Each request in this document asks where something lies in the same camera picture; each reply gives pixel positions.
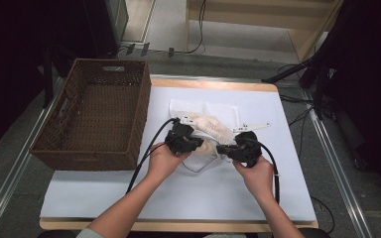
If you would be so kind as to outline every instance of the basket handle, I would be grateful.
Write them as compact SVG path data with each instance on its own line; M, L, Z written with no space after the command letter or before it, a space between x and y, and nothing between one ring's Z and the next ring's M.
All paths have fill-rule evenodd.
M124 66L104 66L103 71L114 71L114 72L124 72Z

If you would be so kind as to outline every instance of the metal rail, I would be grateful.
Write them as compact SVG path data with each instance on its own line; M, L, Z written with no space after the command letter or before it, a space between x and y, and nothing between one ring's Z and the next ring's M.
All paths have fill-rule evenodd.
M306 90L302 90L302 95L307 100L313 100L312 96ZM323 146L327 161L329 162L330 169L332 170L333 177L335 178L335 182L339 188L342 199L344 200L357 236L361 238L373 237L364 216L363 210L361 209L361 206L351 188L348 178L345 175L342 165L339 162L338 155L333 148L332 142L327 135L322 121L318 119L313 110L311 110L310 114L312 121L314 122L315 129L317 130L317 135L319 137L320 143Z
M55 92L59 92L61 90L62 84L63 81L59 77L54 85ZM6 206L8 205L9 200L11 199L11 196L14 193L14 190L17 187L18 182L20 181L20 178L27 167L27 164L29 163L29 160L31 158L29 148L35 141L40 130L42 129L43 124L45 123L46 118L49 115L49 112L52 110L54 102L55 99L51 102L48 108L42 110L38 120L36 121L36 124L34 125L29 137L26 140L26 143L21 149L20 154L18 155L10 172L7 174L4 182L0 187L0 218L4 213Z

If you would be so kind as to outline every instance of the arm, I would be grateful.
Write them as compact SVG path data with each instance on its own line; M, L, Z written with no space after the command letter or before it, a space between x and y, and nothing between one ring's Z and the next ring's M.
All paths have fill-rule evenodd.
M166 145L153 150L145 177L128 194L93 220L88 228L105 238L126 237L153 192L189 156L175 156Z
M233 165L243 176L247 188L264 211L274 237L304 237L274 198L271 163L261 156L258 163L250 169L236 161L233 161Z

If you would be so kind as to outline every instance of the black fabric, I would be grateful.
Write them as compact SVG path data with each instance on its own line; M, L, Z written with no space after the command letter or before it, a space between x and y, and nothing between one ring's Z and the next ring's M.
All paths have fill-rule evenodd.
M75 238L75 234L69 230L50 230L41 233L37 238Z
M327 54L336 72L325 93L364 138L353 149L381 175L381 1L350 2L356 11L344 22Z
M20 32L0 14L0 139L44 84Z
M210 233L198 232L144 232L131 231L128 238L203 238Z
M330 238L326 232L320 229L300 228L299 230L306 238Z

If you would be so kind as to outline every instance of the gray floor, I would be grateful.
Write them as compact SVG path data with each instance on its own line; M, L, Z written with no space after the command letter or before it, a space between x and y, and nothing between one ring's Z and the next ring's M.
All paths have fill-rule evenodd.
M148 60L150 72L155 74L205 75L234 78L265 78L277 73L282 63L227 59L206 56L180 55L168 58L163 54L152 54L141 58L139 52L131 56L119 56L123 60ZM280 93L301 97L297 88L297 76L278 83ZM43 95L39 95L24 114L13 124L0 142L0 185L8 174L24 141L28 137L35 120L41 112ZM288 121L293 121L306 110L304 104L283 102ZM372 173L358 171L352 162L348 148L340 134L338 126L324 120L329 136L341 159L341 163L350 179L352 187L366 214L367 221L375 237L381 237L381 178ZM310 118L302 128L302 122L291 127L295 146L299 149L301 132L303 133L303 151L301 165L312 196L324 202L335 217L335 229L331 237L356 237L350 216L333 178L317 132ZM49 185L53 171L32 157L21 180L0 219L0 237L36 237L43 230L39 226L39 214L43 197ZM326 209L314 201L320 228L329 230L331 219Z

